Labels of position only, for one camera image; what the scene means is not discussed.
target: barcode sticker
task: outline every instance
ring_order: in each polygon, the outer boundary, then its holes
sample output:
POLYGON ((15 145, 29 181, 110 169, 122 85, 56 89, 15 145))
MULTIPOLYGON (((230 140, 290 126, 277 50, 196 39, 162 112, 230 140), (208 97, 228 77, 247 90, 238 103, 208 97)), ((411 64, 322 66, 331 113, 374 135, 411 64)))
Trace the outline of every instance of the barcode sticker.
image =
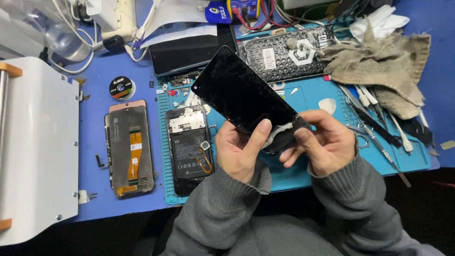
POLYGON ((131 150, 142 149, 142 143, 131 145, 131 150))
POLYGON ((318 36, 319 39, 319 48, 324 49, 329 46, 329 42, 327 41, 327 35, 323 34, 318 36))
POLYGON ((277 68, 275 62, 275 52, 273 48, 267 48, 262 50, 262 56, 264 57, 265 70, 277 68))

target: person's left hand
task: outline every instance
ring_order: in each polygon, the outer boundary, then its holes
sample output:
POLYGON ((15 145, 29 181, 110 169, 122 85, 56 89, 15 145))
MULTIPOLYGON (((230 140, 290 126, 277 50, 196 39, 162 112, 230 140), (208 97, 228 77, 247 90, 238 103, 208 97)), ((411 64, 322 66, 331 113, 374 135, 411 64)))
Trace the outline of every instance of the person's left hand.
POLYGON ((229 176, 249 184, 254 174, 256 158, 267 141, 272 123, 268 119, 262 120, 250 139, 235 129, 236 127, 226 120, 215 136, 217 161, 229 176))

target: sweater sleeve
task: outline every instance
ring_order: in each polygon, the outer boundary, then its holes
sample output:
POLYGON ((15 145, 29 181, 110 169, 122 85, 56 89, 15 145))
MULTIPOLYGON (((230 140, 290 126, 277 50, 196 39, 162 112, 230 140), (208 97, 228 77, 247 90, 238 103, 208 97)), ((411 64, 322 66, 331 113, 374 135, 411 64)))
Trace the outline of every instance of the sweater sleeve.
POLYGON ((403 230, 400 215, 385 201, 382 175, 358 155, 344 168, 316 177, 310 164, 313 189, 330 216, 344 220, 341 246, 347 255, 442 256, 403 230))
POLYGON ((271 187, 268 167, 259 159, 250 184, 231 178, 217 164, 216 172, 188 197, 162 255, 204 256, 229 249, 250 220, 261 195, 268 194, 271 187))

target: plastic container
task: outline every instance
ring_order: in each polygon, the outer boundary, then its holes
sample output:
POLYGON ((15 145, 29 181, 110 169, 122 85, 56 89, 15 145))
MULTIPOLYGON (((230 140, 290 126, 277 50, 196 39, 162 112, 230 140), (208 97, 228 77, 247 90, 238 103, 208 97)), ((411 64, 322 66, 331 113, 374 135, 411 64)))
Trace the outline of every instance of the plastic container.
MULTIPOLYGON (((70 13, 66 0, 56 0, 74 28, 79 26, 70 13)), ((11 22, 28 37, 70 61, 82 61, 91 47, 77 37, 62 20, 52 0, 0 0, 0 8, 10 15, 11 22)))

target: white cloth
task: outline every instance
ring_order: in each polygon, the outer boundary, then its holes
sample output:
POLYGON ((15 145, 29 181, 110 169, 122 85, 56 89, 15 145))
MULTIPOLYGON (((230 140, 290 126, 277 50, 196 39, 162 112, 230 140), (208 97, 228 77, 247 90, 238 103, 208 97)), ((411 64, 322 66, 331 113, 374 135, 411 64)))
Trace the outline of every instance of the white cloth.
MULTIPOLYGON (((408 17, 393 15, 392 13, 395 9, 395 7, 390 7, 390 5, 383 5, 367 16, 373 28, 373 34, 377 39, 386 37, 395 31, 395 29, 401 28, 409 22, 408 17)), ((361 43, 363 43, 366 30, 367 20, 363 18, 358 19, 349 26, 349 31, 361 43)))

